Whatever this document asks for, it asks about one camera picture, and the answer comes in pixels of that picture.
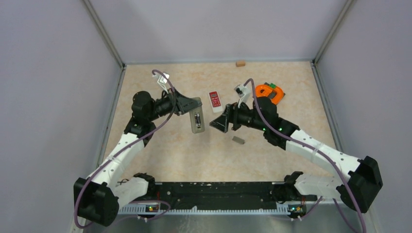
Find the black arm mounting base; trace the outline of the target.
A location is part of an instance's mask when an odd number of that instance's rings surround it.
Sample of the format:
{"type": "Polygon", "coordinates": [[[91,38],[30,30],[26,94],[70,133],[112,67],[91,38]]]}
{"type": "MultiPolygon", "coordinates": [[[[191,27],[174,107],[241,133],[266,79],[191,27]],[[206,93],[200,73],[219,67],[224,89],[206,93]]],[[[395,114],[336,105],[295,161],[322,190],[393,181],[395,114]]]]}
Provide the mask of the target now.
{"type": "Polygon", "coordinates": [[[316,195],[301,195],[291,182],[156,182],[137,173],[149,183],[147,194],[138,200],[160,200],[172,210],[248,211],[274,210],[281,204],[316,201],[316,195]]]}

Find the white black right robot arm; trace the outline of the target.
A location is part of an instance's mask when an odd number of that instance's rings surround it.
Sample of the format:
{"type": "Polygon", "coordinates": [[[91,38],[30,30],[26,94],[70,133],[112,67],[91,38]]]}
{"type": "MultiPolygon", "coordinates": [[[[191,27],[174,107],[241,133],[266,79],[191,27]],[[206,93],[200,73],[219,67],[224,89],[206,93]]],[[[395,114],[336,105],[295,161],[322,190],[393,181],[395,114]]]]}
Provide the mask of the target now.
{"type": "Polygon", "coordinates": [[[242,126],[262,130],[271,145],[296,153],[334,175],[330,180],[299,175],[296,181],[285,186],[285,194],[291,200],[303,195],[338,198],[350,209],[367,213],[383,187],[374,158],[347,155],[314,139],[296,124],[281,118],[277,106],[267,97],[259,97],[253,108],[246,103],[227,104],[210,126],[223,133],[242,126]]]}

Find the grey battery cover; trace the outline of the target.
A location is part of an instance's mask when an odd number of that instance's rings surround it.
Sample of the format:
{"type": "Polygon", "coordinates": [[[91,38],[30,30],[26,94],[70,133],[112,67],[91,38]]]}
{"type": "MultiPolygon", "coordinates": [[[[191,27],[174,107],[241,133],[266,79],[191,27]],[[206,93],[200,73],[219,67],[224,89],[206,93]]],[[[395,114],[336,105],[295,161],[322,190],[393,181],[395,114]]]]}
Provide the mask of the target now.
{"type": "Polygon", "coordinates": [[[244,145],[245,144],[245,140],[242,138],[239,138],[237,136],[233,136],[232,140],[240,145],[244,145]]]}

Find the grey remote control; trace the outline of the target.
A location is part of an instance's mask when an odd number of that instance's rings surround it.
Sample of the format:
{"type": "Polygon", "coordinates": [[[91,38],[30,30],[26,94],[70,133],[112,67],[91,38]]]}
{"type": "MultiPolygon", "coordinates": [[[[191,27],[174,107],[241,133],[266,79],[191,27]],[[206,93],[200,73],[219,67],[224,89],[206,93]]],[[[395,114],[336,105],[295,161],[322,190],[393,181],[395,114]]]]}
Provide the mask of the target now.
{"type": "MultiPolygon", "coordinates": [[[[200,97],[192,97],[192,99],[201,103],[200,97]]],[[[200,106],[190,110],[189,112],[192,133],[202,133],[205,131],[205,121],[203,114],[202,103],[200,106]]]]}

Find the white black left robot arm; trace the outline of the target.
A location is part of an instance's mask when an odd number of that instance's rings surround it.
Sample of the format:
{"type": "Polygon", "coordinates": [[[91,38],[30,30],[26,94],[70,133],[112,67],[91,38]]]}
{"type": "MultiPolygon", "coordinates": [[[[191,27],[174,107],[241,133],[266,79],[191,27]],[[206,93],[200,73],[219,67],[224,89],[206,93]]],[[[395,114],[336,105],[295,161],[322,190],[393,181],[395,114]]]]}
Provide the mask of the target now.
{"type": "Polygon", "coordinates": [[[162,97],[154,100],[147,91],[139,91],[133,96],[132,116],[126,125],[118,144],[104,162],[87,178],[78,178],[73,186],[74,222],[82,229],[79,218],[102,226],[111,225],[119,210],[141,197],[154,198],[156,188],[148,180],[133,177],[125,184],[118,181],[132,162],[151,140],[153,134],[165,125],[156,126],[154,120],[166,116],[184,115],[198,107],[198,98],[189,98],[176,90],[162,92],[162,97]]]}

